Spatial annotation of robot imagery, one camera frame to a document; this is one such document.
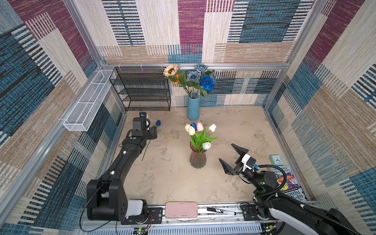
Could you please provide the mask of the yellow tulip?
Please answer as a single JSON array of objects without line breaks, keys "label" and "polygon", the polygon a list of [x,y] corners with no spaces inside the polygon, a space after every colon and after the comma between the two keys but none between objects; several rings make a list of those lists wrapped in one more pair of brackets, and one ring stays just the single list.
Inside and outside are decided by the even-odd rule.
[{"label": "yellow tulip", "polygon": [[199,146],[196,145],[197,133],[192,126],[190,127],[188,134],[190,135],[190,142],[193,146],[194,151],[199,152]]}]

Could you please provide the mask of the dark red glass vase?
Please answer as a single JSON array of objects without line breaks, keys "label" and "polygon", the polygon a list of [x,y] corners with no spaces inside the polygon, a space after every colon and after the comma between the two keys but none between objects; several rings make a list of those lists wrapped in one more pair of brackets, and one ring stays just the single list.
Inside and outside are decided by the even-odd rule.
[{"label": "dark red glass vase", "polygon": [[190,148],[192,150],[190,155],[191,166],[194,168],[203,168],[207,162],[206,151],[204,150],[202,153],[197,152],[192,143],[190,143]]}]

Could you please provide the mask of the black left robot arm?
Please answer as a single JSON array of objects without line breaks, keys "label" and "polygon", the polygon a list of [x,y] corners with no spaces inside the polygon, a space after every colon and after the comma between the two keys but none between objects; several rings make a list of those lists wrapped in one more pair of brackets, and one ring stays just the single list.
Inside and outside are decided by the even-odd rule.
[{"label": "black left robot arm", "polygon": [[148,140],[157,138],[157,126],[150,126],[145,112],[133,119],[133,129],[122,142],[120,153],[109,168],[97,180],[87,185],[87,216],[90,220],[124,222],[127,219],[145,222],[148,217],[147,202],[143,199],[128,199],[124,180]]}]

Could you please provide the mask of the orange marigold flower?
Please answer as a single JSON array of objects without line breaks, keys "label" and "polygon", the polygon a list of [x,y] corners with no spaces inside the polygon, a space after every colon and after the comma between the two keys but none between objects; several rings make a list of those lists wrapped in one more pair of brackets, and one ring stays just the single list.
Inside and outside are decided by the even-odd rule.
[{"label": "orange marigold flower", "polygon": [[172,79],[172,85],[177,85],[179,84],[179,74],[175,75],[175,77]]}]

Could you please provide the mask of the pink tulip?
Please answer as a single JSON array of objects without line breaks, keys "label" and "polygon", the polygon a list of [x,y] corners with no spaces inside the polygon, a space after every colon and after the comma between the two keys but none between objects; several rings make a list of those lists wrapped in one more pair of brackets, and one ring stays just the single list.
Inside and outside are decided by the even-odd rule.
[{"label": "pink tulip", "polygon": [[198,122],[196,124],[196,133],[197,133],[197,137],[196,137],[196,145],[199,146],[200,144],[200,138],[201,138],[201,133],[202,131],[204,130],[204,127],[203,127],[203,124],[201,122]]}]

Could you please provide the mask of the cream white tulip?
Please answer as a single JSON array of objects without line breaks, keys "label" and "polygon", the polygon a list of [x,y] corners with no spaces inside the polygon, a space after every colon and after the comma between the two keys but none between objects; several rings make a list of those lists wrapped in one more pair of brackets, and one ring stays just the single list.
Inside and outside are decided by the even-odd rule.
[{"label": "cream white tulip", "polygon": [[186,130],[187,132],[189,132],[190,127],[191,127],[190,124],[186,124],[186,126],[185,126],[185,130]]}]

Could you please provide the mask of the pale white tulip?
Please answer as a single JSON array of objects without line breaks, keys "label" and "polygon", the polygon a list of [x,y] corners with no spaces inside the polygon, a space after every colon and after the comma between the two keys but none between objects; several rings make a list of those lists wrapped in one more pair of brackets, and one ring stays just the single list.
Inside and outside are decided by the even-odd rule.
[{"label": "pale white tulip", "polygon": [[210,147],[211,147],[211,143],[210,142],[203,143],[202,146],[199,149],[199,152],[203,153],[203,152],[209,150]]}]

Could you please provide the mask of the light blue ceramic vase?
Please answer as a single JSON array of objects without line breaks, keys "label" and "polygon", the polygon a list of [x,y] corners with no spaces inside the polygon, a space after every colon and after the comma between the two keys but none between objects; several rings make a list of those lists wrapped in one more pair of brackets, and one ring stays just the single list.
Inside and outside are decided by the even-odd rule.
[{"label": "light blue ceramic vase", "polygon": [[198,120],[200,116],[199,108],[199,94],[192,93],[192,97],[188,96],[187,101],[187,118],[189,120],[195,121]]}]

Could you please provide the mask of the blue rose bouquet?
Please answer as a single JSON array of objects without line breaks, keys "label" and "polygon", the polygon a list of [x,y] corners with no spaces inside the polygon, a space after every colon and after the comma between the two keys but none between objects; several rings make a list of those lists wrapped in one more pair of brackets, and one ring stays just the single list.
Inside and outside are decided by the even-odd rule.
[{"label": "blue rose bouquet", "polygon": [[206,66],[205,64],[196,64],[193,70],[184,71],[187,75],[188,87],[191,91],[191,97],[192,93],[198,93],[199,96],[202,96],[202,90],[199,83],[204,76],[210,76],[215,84],[215,71],[209,70],[208,66]]}]

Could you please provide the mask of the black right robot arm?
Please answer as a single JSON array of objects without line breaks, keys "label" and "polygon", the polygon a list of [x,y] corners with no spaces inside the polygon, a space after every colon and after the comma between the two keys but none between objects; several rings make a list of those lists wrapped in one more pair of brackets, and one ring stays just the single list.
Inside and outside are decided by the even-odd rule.
[{"label": "black right robot arm", "polygon": [[324,210],[282,193],[287,182],[286,172],[271,164],[257,165],[248,150],[232,144],[239,154],[236,166],[231,167],[224,160],[220,163],[228,175],[245,178],[245,183],[255,187],[253,203],[261,220],[275,218],[305,235],[357,235],[358,231],[338,210]]}]

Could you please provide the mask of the cream sunflower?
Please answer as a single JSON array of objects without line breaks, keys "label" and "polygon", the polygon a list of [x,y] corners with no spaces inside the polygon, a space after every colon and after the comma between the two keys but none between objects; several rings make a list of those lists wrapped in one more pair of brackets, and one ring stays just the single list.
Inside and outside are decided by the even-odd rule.
[{"label": "cream sunflower", "polygon": [[178,67],[178,65],[177,64],[172,64],[172,65],[167,66],[164,69],[164,72],[163,72],[164,77],[167,80],[169,80],[169,81],[172,81],[172,79],[177,74],[180,75],[179,76],[179,84],[178,84],[178,86],[181,87],[181,88],[183,88],[184,91],[187,93],[187,95],[190,96],[191,95],[191,91],[189,90],[189,87],[188,87],[187,75],[186,75],[185,71],[179,73],[179,67]]}]

